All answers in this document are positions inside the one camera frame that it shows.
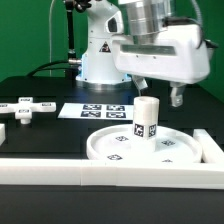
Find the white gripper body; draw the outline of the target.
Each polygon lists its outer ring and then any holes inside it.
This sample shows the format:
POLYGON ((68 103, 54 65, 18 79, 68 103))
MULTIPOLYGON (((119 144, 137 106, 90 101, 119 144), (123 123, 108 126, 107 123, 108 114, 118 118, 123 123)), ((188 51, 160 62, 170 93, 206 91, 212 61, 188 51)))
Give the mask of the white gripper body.
POLYGON ((130 75, 194 84, 210 72, 207 47, 196 24, 169 26, 148 44, 115 35, 112 55, 116 68, 130 75))

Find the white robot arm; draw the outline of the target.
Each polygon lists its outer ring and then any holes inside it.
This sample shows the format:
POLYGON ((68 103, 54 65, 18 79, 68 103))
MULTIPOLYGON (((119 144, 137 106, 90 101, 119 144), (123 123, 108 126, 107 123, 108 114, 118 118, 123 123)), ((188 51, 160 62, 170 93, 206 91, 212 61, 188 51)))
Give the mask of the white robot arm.
POLYGON ((210 72, 211 42, 199 17, 176 17, 172 0, 91 0, 88 47, 78 84, 110 90, 134 83, 140 92, 148 78, 170 83, 171 105, 183 103, 185 86, 210 72))

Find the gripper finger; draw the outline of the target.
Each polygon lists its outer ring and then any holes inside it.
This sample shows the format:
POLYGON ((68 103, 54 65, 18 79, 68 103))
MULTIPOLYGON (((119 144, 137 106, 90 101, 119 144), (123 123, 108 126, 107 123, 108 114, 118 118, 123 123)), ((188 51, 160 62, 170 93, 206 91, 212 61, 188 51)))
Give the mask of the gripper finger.
POLYGON ((184 83, 179 82, 171 82, 171 105, 173 107, 179 107, 183 104, 183 93, 185 91, 186 85, 184 83))
POLYGON ((148 87, 148 84, 147 84, 145 78, 142 76, 133 75, 132 80, 138 90, 143 90, 148 87))

